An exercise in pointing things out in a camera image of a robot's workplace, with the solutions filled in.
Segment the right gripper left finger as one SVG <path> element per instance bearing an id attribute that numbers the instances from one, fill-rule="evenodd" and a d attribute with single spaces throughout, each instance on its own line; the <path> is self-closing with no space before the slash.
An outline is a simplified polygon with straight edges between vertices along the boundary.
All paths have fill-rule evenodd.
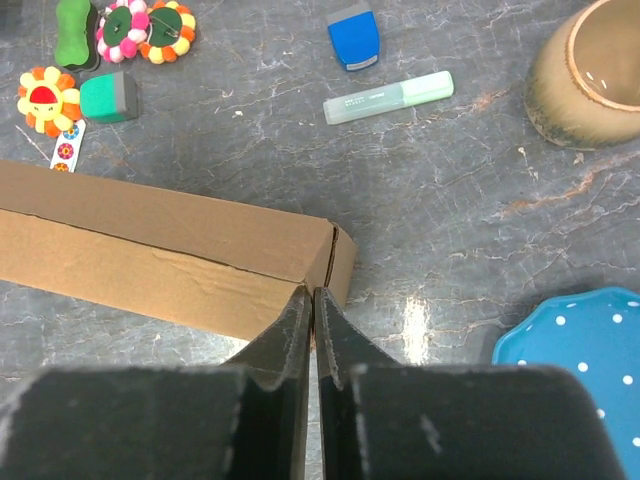
<path id="1" fill-rule="evenodd" d="M 300 479 L 312 299 L 226 362 L 39 372 L 1 408 L 5 479 Z"/>

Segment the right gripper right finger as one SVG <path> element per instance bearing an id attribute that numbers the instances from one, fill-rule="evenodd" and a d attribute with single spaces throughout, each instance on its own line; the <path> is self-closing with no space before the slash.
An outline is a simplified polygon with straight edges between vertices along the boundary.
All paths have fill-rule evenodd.
<path id="1" fill-rule="evenodd" d="M 550 366 L 404 365 L 314 294 L 328 479 L 621 479 L 586 389 Z"/>

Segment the brown cardboard box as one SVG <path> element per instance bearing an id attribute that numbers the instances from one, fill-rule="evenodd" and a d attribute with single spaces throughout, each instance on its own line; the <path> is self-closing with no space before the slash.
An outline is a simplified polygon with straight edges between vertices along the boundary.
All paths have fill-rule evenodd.
<path id="1" fill-rule="evenodd" d="M 347 298 L 357 248 L 324 218 L 5 161 L 1 277 L 250 340 L 295 290 Z"/>

